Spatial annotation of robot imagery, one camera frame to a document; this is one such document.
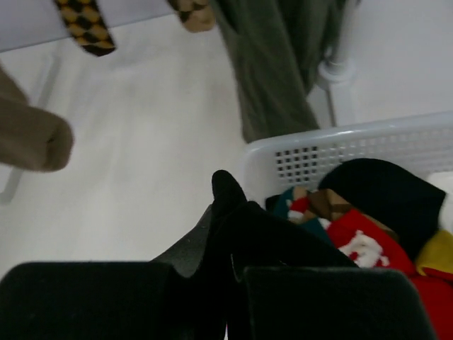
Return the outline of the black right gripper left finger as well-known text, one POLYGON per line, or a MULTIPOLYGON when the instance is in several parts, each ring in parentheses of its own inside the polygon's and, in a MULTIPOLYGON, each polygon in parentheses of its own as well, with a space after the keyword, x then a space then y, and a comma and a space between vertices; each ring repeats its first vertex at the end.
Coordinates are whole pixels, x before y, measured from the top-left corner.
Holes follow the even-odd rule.
POLYGON ((25 262, 1 279, 2 339, 223 339, 196 226, 151 261, 25 262))

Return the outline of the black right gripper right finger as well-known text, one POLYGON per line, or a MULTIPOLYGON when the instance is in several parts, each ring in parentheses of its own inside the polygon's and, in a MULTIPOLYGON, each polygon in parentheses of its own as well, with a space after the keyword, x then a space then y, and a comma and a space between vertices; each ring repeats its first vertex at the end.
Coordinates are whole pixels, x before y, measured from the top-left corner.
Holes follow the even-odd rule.
POLYGON ((250 268, 254 339, 436 339, 413 284, 392 270, 250 268))

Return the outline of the beige ribbed sock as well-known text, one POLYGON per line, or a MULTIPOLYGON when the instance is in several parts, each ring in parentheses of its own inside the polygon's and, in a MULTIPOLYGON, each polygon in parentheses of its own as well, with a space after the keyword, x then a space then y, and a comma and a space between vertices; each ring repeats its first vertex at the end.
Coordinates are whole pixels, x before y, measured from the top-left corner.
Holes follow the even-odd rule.
POLYGON ((69 163, 73 145, 69 123, 30 105, 1 69, 1 163, 27 171, 59 171, 69 163))

